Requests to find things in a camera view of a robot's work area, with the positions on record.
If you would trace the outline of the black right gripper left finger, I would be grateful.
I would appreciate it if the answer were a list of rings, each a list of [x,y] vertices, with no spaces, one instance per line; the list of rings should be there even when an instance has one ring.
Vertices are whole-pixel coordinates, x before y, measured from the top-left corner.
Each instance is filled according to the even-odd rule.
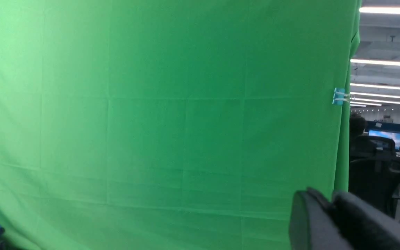
[[[352,250],[333,218],[334,206],[318,190],[294,194],[289,224],[292,250]]]

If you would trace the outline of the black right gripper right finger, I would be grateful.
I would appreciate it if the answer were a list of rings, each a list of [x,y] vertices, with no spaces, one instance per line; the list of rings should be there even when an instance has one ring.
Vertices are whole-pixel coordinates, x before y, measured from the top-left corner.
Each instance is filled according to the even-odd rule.
[[[356,195],[337,191],[328,201],[318,190],[307,188],[354,250],[400,250],[400,223]]]

